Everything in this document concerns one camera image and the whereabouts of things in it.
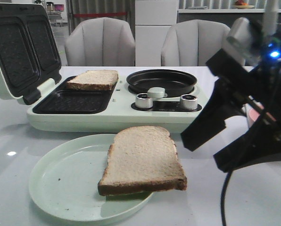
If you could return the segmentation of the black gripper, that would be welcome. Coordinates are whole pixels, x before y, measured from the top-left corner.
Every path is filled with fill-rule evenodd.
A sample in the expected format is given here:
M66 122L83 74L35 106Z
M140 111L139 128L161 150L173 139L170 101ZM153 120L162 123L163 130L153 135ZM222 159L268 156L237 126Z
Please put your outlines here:
M212 95L196 119L181 133L183 146L195 151L226 128L225 120L245 116L244 104L266 111L248 131L214 154L222 172L264 162L281 161L281 33L259 47L258 64L249 72L224 50L207 61L218 77Z

